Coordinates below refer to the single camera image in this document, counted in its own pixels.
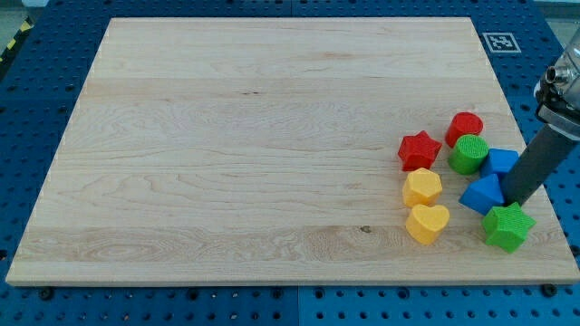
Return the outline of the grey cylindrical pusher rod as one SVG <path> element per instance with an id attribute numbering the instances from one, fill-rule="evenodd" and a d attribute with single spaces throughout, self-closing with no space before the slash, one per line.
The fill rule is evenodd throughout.
<path id="1" fill-rule="evenodd" d="M 577 135 L 545 124 L 501 179 L 505 203 L 523 206 L 577 145 Z"/>

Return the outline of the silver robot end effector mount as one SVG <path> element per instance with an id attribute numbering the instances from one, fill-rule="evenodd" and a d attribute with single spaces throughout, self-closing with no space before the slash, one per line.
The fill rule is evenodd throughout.
<path id="1" fill-rule="evenodd" d="M 579 140 L 579 30 L 547 67 L 534 93 L 537 117 L 572 140 Z"/>

